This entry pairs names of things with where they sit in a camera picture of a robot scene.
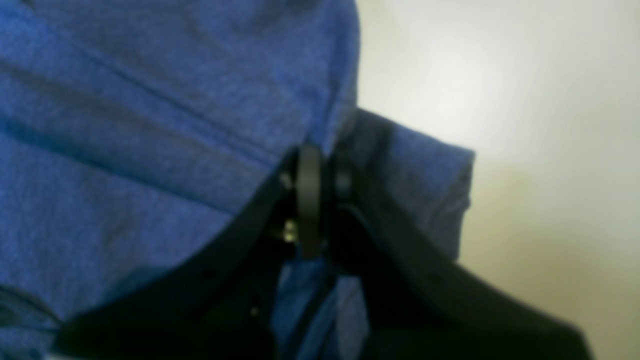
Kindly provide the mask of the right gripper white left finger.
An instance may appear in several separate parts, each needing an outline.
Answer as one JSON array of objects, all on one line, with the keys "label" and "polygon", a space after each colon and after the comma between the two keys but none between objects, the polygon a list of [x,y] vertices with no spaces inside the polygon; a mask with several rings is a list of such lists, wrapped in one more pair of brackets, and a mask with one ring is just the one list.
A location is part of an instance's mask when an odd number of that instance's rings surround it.
[{"label": "right gripper white left finger", "polygon": [[236,219],[174,271],[64,325],[52,360],[284,360],[270,328],[282,267],[323,251],[323,155],[287,155]]}]

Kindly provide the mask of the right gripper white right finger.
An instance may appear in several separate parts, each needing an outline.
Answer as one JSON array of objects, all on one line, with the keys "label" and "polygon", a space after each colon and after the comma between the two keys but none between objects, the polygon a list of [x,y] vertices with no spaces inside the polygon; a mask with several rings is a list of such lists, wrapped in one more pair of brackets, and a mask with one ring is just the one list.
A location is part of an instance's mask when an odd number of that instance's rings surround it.
[{"label": "right gripper white right finger", "polygon": [[345,153],[329,173],[329,253],[361,281],[370,326],[362,360],[592,359],[580,330],[448,258]]}]

